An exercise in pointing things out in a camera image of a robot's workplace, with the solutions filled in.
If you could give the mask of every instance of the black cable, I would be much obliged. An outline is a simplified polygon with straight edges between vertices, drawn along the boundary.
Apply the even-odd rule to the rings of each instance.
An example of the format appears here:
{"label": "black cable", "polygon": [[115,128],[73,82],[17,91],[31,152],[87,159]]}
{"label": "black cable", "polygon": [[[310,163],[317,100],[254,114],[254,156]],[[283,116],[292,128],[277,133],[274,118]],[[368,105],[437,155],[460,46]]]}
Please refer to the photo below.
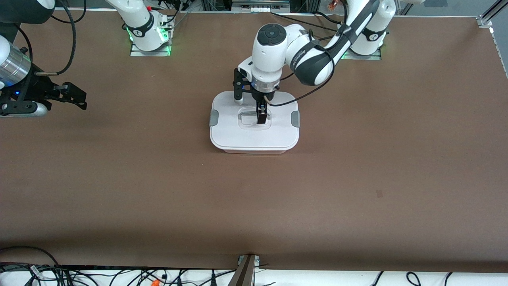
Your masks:
{"label": "black cable", "polygon": [[28,36],[25,34],[25,32],[21,29],[20,26],[18,26],[16,23],[12,23],[16,29],[18,29],[18,31],[23,35],[23,37],[25,38],[25,41],[26,41],[26,45],[28,46],[28,53],[30,54],[30,62],[33,63],[34,62],[34,55],[33,55],[33,52],[32,52],[32,49],[31,49],[31,44],[30,44],[30,40],[28,39]]}
{"label": "black cable", "polygon": [[[6,247],[6,248],[2,248],[0,249],[0,252],[3,251],[3,250],[7,250],[7,249],[15,249],[15,248],[27,248],[27,249],[36,249],[36,250],[40,250],[42,252],[44,252],[45,254],[47,254],[52,260],[54,260],[54,257],[47,251],[45,251],[44,249],[42,248],[38,248],[38,247],[31,247],[31,246],[12,246],[12,247]],[[58,271],[53,271],[53,273],[55,274],[55,278],[54,279],[40,279],[39,276],[32,270],[32,266],[34,266],[35,268],[37,268],[36,265],[30,265],[30,264],[20,264],[20,263],[4,263],[5,265],[16,265],[16,266],[20,266],[21,268],[25,268],[31,275],[31,278],[27,281],[27,283],[25,284],[25,286],[31,286],[33,281],[36,280],[37,283],[39,284],[39,286],[42,286],[41,284],[41,281],[42,282],[50,282],[50,281],[57,281],[57,285],[64,285],[64,277],[61,275],[60,272]],[[62,268],[58,268],[58,267],[51,267],[51,266],[40,266],[40,267],[43,267],[43,268],[46,268],[46,269],[57,269],[57,270],[61,270]]]}
{"label": "black cable", "polygon": [[274,106],[274,107],[287,105],[287,104],[293,103],[293,102],[295,102],[295,101],[298,101],[298,100],[300,100],[300,99],[302,99],[302,98],[305,98],[305,97],[307,97],[307,96],[309,96],[309,95],[313,94],[314,92],[316,92],[316,91],[320,90],[322,87],[324,87],[324,86],[325,86],[325,85],[326,85],[326,84],[330,81],[330,79],[332,79],[332,77],[333,77],[333,73],[335,72],[335,63],[334,63],[334,61],[333,61],[332,56],[331,56],[331,55],[330,55],[330,53],[329,53],[328,51],[326,51],[326,50],[325,50],[325,53],[328,55],[328,57],[330,58],[331,63],[332,63],[332,72],[330,73],[330,76],[327,78],[327,80],[325,80],[325,82],[321,83],[321,85],[320,85],[320,86],[318,86],[317,88],[315,88],[315,89],[311,90],[310,92],[308,92],[308,93],[306,93],[306,94],[304,94],[304,95],[302,95],[302,96],[300,96],[300,97],[298,97],[298,98],[295,98],[295,99],[293,99],[293,100],[290,100],[290,101],[288,101],[288,102],[285,102],[285,103],[279,103],[279,104],[272,104],[272,103],[268,102],[268,104],[269,104],[270,106]]}
{"label": "black cable", "polygon": [[76,275],[74,275],[74,277],[76,276],[85,276],[86,278],[90,279],[96,286],[99,286],[99,284],[90,276],[88,275],[87,273],[82,273],[80,271],[74,271],[73,272],[76,272]]}
{"label": "black cable", "polygon": [[[83,13],[81,14],[81,16],[79,16],[79,18],[76,21],[74,21],[74,23],[77,23],[77,22],[81,21],[81,19],[83,19],[83,17],[85,16],[85,13],[86,13],[86,0],[83,0]],[[51,15],[51,18],[57,20],[58,22],[62,22],[62,23],[65,23],[65,24],[72,23],[72,22],[69,22],[69,21],[60,20],[60,19],[56,18],[53,15]]]}
{"label": "black cable", "polygon": [[82,282],[82,281],[79,281],[79,280],[73,280],[73,282],[78,282],[78,283],[83,284],[83,285],[85,285],[85,286],[90,286],[90,285],[88,285],[87,283]]}
{"label": "black cable", "polygon": [[[132,270],[121,270],[121,272],[124,272],[125,273],[129,273],[129,272],[133,272],[133,271],[136,271],[136,269],[132,269]],[[115,275],[118,275],[118,273],[115,273],[115,274],[101,274],[101,273],[87,273],[86,275],[88,276],[104,276],[104,277],[113,277]]]}
{"label": "black cable", "polygon": [[279,16],[281,18],[284,18],[284,19],[289,19],[289,20],[292,20],[292,21],[296,21],[296,22],[300,22],[300,23],[304,23],[304,24],[307,24],[307,25],[311,25],[311,26],[314,26],[314,27],[318,27],[318,28],[322,28],[322,29],[325,29],[325,30],[330,30],[330,31],[334,31],[336,32],[337,30],[334,30],[332,28],[328,28],[328,27],[325,27],[325,26],[320,26],[320,25],[316,25],[316,24],[312,24],[312,23],[309,23],[309,22],[306,22],[306,21],[302,21],[302,20],[298,20],[298,19],[294,19],[294,18],[291,18],[291,17],[287,17],[287,16],[284,16],[284,15],[279,15],[277,13],[273,13],[273,12],[270,12],[271,14],[275,15],[275,16]]}
{"label": "black cable", "polygon": [[124,272],[124,271],[126,271],[126,270],[120,270],[118,273],[113,275],[113,279],[111,279],[111,281],[109,282],[109,286],[112,286],[113,285],[113,281],[118,277],[118,275],[122,274],[122,272]]}
{"label": "black cable", "polygon": [[[413,275],[416,278],[416,281],[418,282],[418,284],[415,284],[413,281],[411,281],[411,279],[409,278],[410,275]],[[422,284],[420,283],[420,279],[418,278],[418,275],[416,275],[415,272],[411,272],[411,271],[407,272],[406,279],[407,279],[407,282],[411,283],[414,286],[422,286]]]}
{"label": "black cable", "polygon": [[379,279],[381,278],[381,275],[384,273],[384,271],[380,271],[379,274],[377,275],[376,277],[376,280],[374,281],[374,283],[372,284],[372,286],[376,286],[377,283],[379,282]]}
{"label": "black cable", "polygon": [[346,22],[346,19],[347,19],[347,6],[346,6],[346,3],[344,2],[344,0],[339,0],[341,3],[342,3],[342,6],[344,7],[344,23]]}
{"label": "black cable", "polygon": [[324,38],[319,38],[319,39],[317,39],[317,40],[318,40],[318,41],[324,41],[324,40],[331,39],[331,38],[333,38],[333,37],[335,37],[335,35],[331,35],[331,36],[324,37]]}
{"label": "black cable", "polygon": [[173,21],[173,19],[176,17],[176,14],[178,14],[178,12],[179,12],[179,10],[176,10],[175,15],[172,15],[172,16],[173,16],[173,18],[171,18],[171,19],[167,20],[166,22],[164,22],[164,23],[163,23],[163,25],[165,25],[165,24],[167,24],[167,23],[171,23],[171,21]]}
{"label": "black cable", "polygon": [[335,21],[334,19],[331,19],[330,17],[328,17],[327,15],[325,15],[323,12],[320,12],[320,11],[315,11],[315,12],[313,12],[313,14],[314,14],[314,15],[315,15],[315,14],[317,14],[317,15],[321,15],[321,16],[323,16],[325,19],[327,19],[328,21],[330,21],[330,22],[332,22],[332,23],[334,23],[334,24],[337,24],[337,25],[340,25],[340,24],[341,24],[341,22],[339,22],[339,21]]}
{"label": "black cable", "polygon": [[74,59],[74,54],[76,53],[76,38],[77,38],[77,36],[76,36],[76,25],[75,25],[74,19],[72,18],[71,12],[67,8],[67,6],[64,5],[62,0],[58,0],[58,2],[60,2],[60,4],[63,6],[63,9],[67,13],[67,16],[69,17],[69,21],[70,21],[71,27],[72,27],[72,50],[71,50],[71,56],[69,57],[69,61],[67,62],[67,65],[61,71],[56,72],[56,75],[61,75],[61,74],[65,73],[69,69],[71,64],[72,64],[72,61]]}
{"label": "black cable", "polygon": [[182,274],[187,272],[188,269],[184,269],[183,271],[180,269],[180,273],[178,274],[178,276],[173,280],[171,281],[171,283],[169,283],[169,286],[173,285],[175,283],[176,280],[178,280],[178,278],[181,278],[182,277]]}
{"label": "black cable", "polygon": [[[215,278],[221,277],[221,276],[226,275],[226,274],[229,274],[229,273],[233,273],[233,272],[235,272],[235,271],[236,271],[236,270],[230,270],[230,271],[223,272],[223,273],[221,273],[221,274],[217,274],[217,275],[215,276]],[[211,279],[206,280],[205,282],[203,282],[203,283],[199,284],[198,286],[203,286],[203,285],[205,285],[206,283],[208,283],[208,282],[210,282],[210,281],[212,281],[212,278],[211,278]]]}
{"label": "black cable", "polygon": [[5,250],[10,250],[10,249],[34,249],[34,250],[38,250],[38,251],[41,251],[43,252],[45,255],[47,255],[49,258],[51,258],[51,260],[53,260],[53,262],[56,264],[56,265],[60,265],[58,264],[58,261],[56,261],[55,257],[53,255],[51,255],[51,253],[49,253],[47,250],[45,249],[42,249],[40,247],[34,247],[34,246],[24,246],[24,245],[19,245],[19,246],[9,246],[9,247],[4,247],[4,248],[0,248],[0,252],[2,251],[5,251]]}
{"label": "black cable", "polygon": [[132,284],[132,283],[133,283],[136,279],[138,279],[138,278],[140,278],[141,276],[143,276],[143,272],[144,272],[144,271],[145,271],[145,270],[142,270],[142,271],[141,271],[141,273],[140,273],[138,276],[134,277],[134,279],[132,279],[132,280],[131,280],[131,282],[129,282],[129,284],[127,284],[127,286],[130,286],[130,285],[131,285],[131,284]]}
{"label": "black cable", "polygon": [[445,282],[445,283],[444,283],[444,284],[445,284],[444,286],[447,286],[447,284],[448,284],[448,278],[449,278],[450,276],[452,276],[452,273],[453,273],[453,272],[448,272],[448,274],[446,275],[446,278],[444,279],[444,280],[445,280],[445,281],[444,281],[444,282]]}
{"label": "black cable", "polygon": [[292,73],[290,73],[288,76],[285,76],[285,77],[281,78],[280,80],[282,81],[282,80],[288,79],[288,78],[292,77],[294,74],[295,74],[295,73],[294,73],[294,72],[292,72]]}

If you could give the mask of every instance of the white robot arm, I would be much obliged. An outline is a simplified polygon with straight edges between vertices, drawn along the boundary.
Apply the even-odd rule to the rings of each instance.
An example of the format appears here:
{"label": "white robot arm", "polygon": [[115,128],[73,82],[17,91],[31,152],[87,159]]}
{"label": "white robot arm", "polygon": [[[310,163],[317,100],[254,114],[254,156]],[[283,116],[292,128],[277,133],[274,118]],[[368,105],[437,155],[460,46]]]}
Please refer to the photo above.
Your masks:
{"label": "white robot arm", "polygon": [[148,11],[143,0],[106,0],[122,16],[134,44],[143,51],[152,51],[168,41],[167,15]]}
{"label": "white robot arm", "polygon": [[238,70],[254,89],[263,93],[276,90],[284,65],[291,68],[302,84],[323,83],[349,48],[368,55],[382,45],[396,6],[394,0],[349,0],[347,10],[345,22],[337,25],[337,33],[325,47],[299,24],[264,25],[254,41],[252,57],[244,60]]}
{"label": "white robot arm", "polygon": [[[140,50],[151,51],[168,41],[168,17],[149,11],[142,0],[106,0],[120,13]],[[41,24],[53,14],[55,0],[0,1],[0,22]],[[0,118],[40,117],[51,109],[48,100],[70,102],[86,109],[86,92],[70,82],[54,84],[42,69],[0,36]]]}

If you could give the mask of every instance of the power cable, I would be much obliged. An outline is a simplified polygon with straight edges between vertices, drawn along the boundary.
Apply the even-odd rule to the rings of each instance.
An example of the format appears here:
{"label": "power cable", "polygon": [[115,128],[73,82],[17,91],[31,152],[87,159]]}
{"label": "power cable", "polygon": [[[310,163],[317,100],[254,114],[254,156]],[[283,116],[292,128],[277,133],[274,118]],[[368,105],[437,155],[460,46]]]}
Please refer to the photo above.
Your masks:
{"label": "power cable", "polygon": [[72,27],[72,50],[71,50],[71,56],[69,57],[69,60],[67,61],[66,66],[62,70],[57,71],[57,72],[38,72],[38,73],[36,73],[36,75],[38,75],[38,76],[61,75],[61,74],[65,73],[69,69],[69,67],[71,66],[72,61],[74,59],[74,54],[76,53],[76,37],[77,36],[76,36],[76,25],[75,25],[74,19],[72,18],[71,12],[67,8],[67,6],[63,3],[63,1],[62,0],[58,0],[58,2],[60,2],[60,4],[63,6],[63,9],[67,13],[67,16],[69,17],[69,21],[70,21],[71,27]]}
{"label": "power cable", "polygon": [[316,24],[313,24],[313,23],[309,23],[309,22],[306,22],[306,21],[302,21],[302,20],[298,20],[298,19],[295,19],[295,18],[291,18],[291,17],[287,17],[287,16],[284,16],[284,15],[279,15],[277,13],[273,13],[273,12],[270,12],[272,15],[275,15],[275,16],[278,16],[278,17],[281,17],[281,18],[284,18],[284,19],[288,19],[288,20],[292,20],[292,21],[296,21],[296,22],[300,22],[300,23],[304,23],[304,24],[307,24],[307,25],[311,25],[311,26],[314,26],[314,27],[318,27],[318,28],[322,28],[322,29],[325,29],[325,30],[329,30],[329,31],[334,31],[336,32],[337,30],[334,30],[332,28],[328,28],[328,27],[325,27],[325,26],[320,26],[320,25],[316,25]]}
{"label": "power cable", "polygon": [[377,283],[379,282],[379,279],[381,278],[381,275],[384,273],[384,271],[380,271],[379,274],[377,275],[376,277],[376,280],[374,281],[374,283],[372,284],[372,286],[376,286]]}
{"label": "power cable", "polygon": [[[77,22],[81,21],[81,19],[83,19],[83,17],[85,16],[85,13],[86,13],[86,0],[83,0],[83,13],[81,13],[81,16],[79,16],[79,18],[76,21],[74,21],[74,23],[77,23]],[[69,21],[60,20],[60,19],[56,18],[53,15],[51,15],[51,18],[57,20],[58,22],[62,22],[62,23],[65,23],[65,24],[70,24],[71,23]]]}
{"label": "power cable", "polygon": [[28,39],[28,36],[25,34],[25,32],[23,31],[23,29],[21,29],[20,26],[18,26],[16,23],[12,23],[16,29],[18,29],[18,31],[23,35],[23,37],[25,38],[25,42],[26,42],[26,45],[28,46],[28,53],[30,54],[30,63],[33,63],[34,62],[34,55],[33,55],[33,51],[32,51],[32,48],[31,48],[31,44],[30,44],[30,40]]}
{"label": "power cable", "polygon": [[[416,278],[416,281],[418,282],[418,284],[414,283],[410,278],[409,276],[410,275],[413,275],[415,278]],[[415,272],[407,272],[406,273],[406,279],[407,279],[407,282],[411,283],[413,286],[422,286],[422,284],[420,283],[420,279],[418,278],[418,275],[416,275]]]}
{"label": "power cable", "polygon": [[453,272],[448,272],[448,274],[446,275],[446,277],[445,277],[445,279],[444,279],[444,280],[445,280],[445,281],[444,281],[444,282],[445,282],[445,283],[444,283],[444,284],[445,284],[444,286],[447,286],[447,285],[448,285],[448,278],[449,278],[450,276],[452,276],[452,274],[453,274]]}

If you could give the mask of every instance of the brown tabletop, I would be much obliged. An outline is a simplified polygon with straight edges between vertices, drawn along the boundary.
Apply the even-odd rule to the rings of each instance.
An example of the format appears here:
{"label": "brown tabletop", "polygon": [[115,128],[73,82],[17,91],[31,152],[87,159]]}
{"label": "brown tabletop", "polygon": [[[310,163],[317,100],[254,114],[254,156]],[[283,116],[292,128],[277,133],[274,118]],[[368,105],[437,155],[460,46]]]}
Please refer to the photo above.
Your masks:
{"label": "brown tabletop", "polygon": [[[344,60],[300,102],[293,149],[227,154],[211,103],[269,22],[290,23],[191,14],[170,57],[133,58],[119,15],[88,12],[53,78],[88,92],[88,110],[0,121],[1,245],[61,264],[232,268],[253,252],[281,269],[508,271],[508,80],[489,30],[395,18],[382,61]],[[38,66],[65,65],[70,26],[23,28]]]}

